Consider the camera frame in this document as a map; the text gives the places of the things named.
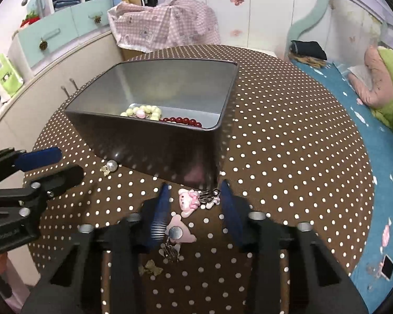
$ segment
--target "metal box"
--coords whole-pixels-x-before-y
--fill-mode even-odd
[[[206,59],[120,63],[94,79],[65,114],[93,152],[131,169],[198,189],[217,186],[236,105],[238,65]],[[132,104],[202,128],[122,117]]]

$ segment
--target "brown polka dot tablecloth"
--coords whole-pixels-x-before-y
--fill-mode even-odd
[[[367,239],[373,178],[357,127],[332,94],[292,64],[244,48],[175,47],[132,60],[158,58],[239,63],[235,122],[219,181],[228,179],[236,194],[276,222],[291,226],[310,222],[350,273]],[[94,155],[63,113],[74,96],[54,113],[34,147],[57,146],[63,160],[26,175],[29,181],[69,163],[85,171],[81,185],[50,200],[41,217],[42,236],[30,244],[39,271],[64,248],[78,225],[115,224],[138,211],[162,183],[124,166],[104,177],[100,168],[105,161]],[[180,185],[170,185],[172,215],[180,214]],[[157,277],[143,275],[147,313],[244,312],[252,255],[233,246],[223,218],[220,205],[183,218],[197,241],[182,244],[176,264],[165,264],[157,249],[143,256],[143,264],[153,259],[163,268]],[[281,258],[283,314],[288,309],[290,271],[285,251]],[[102,310],[109,313],[110,262],[102,273]]]

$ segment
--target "mint green drawer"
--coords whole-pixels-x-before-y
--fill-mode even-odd
[[[31,24],[19,32],[19,41],[30,67],[50,53],[77,38],[71,9],[64,8]],[[39,48],[42,40],[47,42],[45,50]]]
[[[109,24],[107,11],[112,8],[111,0],[91,0],[70,7],[79,36]]]

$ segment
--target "mobile phone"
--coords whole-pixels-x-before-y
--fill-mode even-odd
[[[384,255],[381,274],[386,280],[390,280],[393,275],[393,260],[388,255]]]

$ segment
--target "pink pillow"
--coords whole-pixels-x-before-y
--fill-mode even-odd
[[[364,104],[379,109],[393,100],[393,82],[377,48],[370,46],[365,52],[365,65],[371,70],[373,89],[370,91],[354,74],[348,80]]]

